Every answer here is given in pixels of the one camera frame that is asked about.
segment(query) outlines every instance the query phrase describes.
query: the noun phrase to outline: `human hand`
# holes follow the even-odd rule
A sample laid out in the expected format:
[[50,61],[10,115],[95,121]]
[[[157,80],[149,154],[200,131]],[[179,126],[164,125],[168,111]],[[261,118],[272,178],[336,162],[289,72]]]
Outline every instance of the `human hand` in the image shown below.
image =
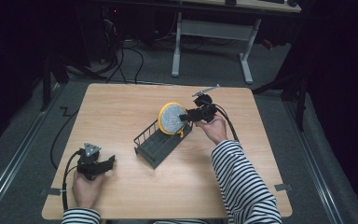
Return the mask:
[[78,207],[92,209],[100,195],[104,174],[97,175],[94,180],[88,180],[84,175],[74,172],[72,192]]
[[208,138],[216,145],[224,140],[227,140],[226,121],[222,117],[215,115],[213,120],[209,123],[202,121],[194,123],[197,127],[200,127],[203,131],[205,131]]

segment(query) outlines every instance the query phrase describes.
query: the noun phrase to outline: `striped sleeve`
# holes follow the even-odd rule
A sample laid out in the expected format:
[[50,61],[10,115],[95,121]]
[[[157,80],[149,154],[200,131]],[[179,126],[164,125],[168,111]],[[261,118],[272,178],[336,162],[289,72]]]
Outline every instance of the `striped sleeve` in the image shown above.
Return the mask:
[[170,219],[170,220],[158,220],[153,224],[209,224],[209,222],[201,219]]
[[240,143],[226,140],[212,163],[229,223],[282,223],[275,197],[245,157]]
[[62,224],[87,223],[99,224],[101,216],[97,211],[85,208],[73,208],[63,212]]

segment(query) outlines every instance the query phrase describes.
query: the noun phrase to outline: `wooden tabletop surface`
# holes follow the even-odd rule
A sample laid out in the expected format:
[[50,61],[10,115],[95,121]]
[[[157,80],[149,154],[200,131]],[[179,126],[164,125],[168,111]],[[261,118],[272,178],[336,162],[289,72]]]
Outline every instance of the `wooden tabletop surface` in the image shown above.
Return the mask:
[[[85,142],[102,148],[100,161],[116,155],[114,169],[106,173],[100,200],[102,218],[217,218],[227,217],[215,179],[211,152],[214,143],[202,129],[193,131],[156,168],[135,154],[133,139],[158,118],[160,109],[176,102],[195,108],[192,94],[206,87],[91,84],[62,155],[52,188],[62,186],[63,171],[71,155]],[[257,110],[245,88],[218,88],[207,92],[232,121],[245,155],[276,196],[283,217],[292,214],[284,190],[274,186],[282,178]],[[76,166],[75,157],[70,167]],[[68,175],[68,204],[73,173]],[[49,195],[42,211],[45,219],[62,218],[62,197]]]

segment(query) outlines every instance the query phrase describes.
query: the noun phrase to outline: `metal bracket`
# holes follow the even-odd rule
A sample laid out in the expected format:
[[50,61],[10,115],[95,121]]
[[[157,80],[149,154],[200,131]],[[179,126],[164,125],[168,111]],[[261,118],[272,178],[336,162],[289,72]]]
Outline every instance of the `metal bracket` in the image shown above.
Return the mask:
[[84,143],[84,149],[86,150],[86,156],[90,157],[92,156],[94,153],[98,152],[99,150],[101,150],[101,147],[97,147],[94,146],[93,144],[90,143]]
[[217,85],[214,86],[214,87],[211,87],[211,88],[208,88],[208,89],[205,89],[205,90],[203,90],[203,91],[199,91],[199,92],[193,94],[192,97],[201,96],[203,93],[205,93],[205,92],[207,92],[207,91],[212,91],[212,90],[214,90],[214,89],[216,89],[216,88],[219,88],[219,87],[220,87],[220,85],[217,84]]
[[275,185],[274,187],[277,191],[286,190],[286,192],[293,189],[291,184],[280,184]]
[[50,195],[57,195],[60,196],[62,193],[62,189],[54,189],[54,188],[50,188],[50,189],[46,189],[46,188],[42,188],[39,192],[40,196],[48,196]]

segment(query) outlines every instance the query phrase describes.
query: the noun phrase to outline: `desk leg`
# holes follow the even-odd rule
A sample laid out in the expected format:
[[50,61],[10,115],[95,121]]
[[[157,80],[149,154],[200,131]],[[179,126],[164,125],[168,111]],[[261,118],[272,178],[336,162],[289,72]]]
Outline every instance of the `desk leg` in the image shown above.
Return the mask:
[[176,27],[176,46],[173,53],[172,76],[179,77],[180,66],[180,36],[182,32],[182,12],[178,12],[178,22]]
[[260,26],[260,22],[261,22],[260,19],[257,19],[255,21],[255,25],[254,25],[254,27],[252,29],[250,38],[248,40],[248,45],[246,47],[246,51],[244,53],[240,54],[242,72],[243,72],[243,75],[245,76],[245,82],[247,84],[252,84],[253,83],[251,70],[249,69],[249,64],[248,64],[248,57],[249,57],[249,54],[251,52],[252,45],[255,42],[255,36],[257,35],[257,31],[258,31],[258,27]]

